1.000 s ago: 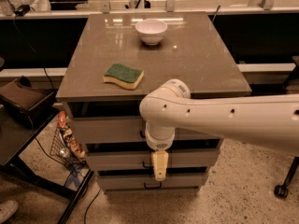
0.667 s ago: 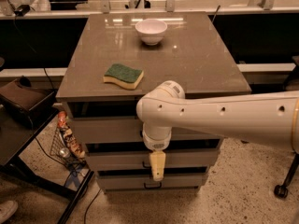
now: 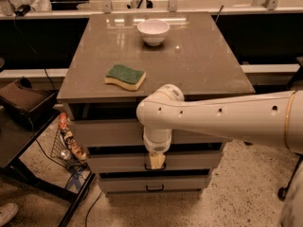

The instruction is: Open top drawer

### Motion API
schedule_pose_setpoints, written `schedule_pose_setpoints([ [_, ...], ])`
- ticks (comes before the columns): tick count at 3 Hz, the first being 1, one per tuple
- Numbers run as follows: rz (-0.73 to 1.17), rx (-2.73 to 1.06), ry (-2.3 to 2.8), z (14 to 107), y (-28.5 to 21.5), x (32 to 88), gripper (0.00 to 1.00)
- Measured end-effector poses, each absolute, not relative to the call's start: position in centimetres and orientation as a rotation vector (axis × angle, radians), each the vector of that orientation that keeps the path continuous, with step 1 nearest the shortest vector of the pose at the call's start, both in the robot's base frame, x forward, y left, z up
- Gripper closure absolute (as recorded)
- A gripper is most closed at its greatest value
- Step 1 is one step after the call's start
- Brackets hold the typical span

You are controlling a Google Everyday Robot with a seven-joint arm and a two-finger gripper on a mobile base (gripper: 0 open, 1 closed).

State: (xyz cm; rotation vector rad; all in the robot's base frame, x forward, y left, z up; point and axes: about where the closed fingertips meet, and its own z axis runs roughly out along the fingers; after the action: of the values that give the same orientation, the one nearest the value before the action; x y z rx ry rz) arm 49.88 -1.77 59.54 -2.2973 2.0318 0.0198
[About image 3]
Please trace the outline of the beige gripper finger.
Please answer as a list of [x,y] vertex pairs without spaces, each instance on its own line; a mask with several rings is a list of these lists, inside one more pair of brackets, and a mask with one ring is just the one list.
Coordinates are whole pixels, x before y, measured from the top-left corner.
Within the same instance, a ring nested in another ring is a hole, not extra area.
[[151,169],[160,169],[165,163],[166,156],[164,153],[149,153]]

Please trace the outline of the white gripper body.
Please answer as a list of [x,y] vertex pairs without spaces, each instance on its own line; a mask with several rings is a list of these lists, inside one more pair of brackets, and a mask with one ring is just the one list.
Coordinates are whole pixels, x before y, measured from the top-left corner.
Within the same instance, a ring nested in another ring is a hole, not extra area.
[[172,130],[144,128],[143,139],[145,148],[150,153],[165,153],[171,144]]

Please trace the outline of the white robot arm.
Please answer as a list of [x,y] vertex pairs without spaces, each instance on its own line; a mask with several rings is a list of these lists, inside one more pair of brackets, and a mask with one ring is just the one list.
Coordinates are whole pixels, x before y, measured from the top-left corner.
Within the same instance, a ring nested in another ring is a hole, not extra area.
[[167,84],[139,103],[136,116],[153,169],[164,164],[174,130],[303,153],[302,91],[186,102],[178,87]]

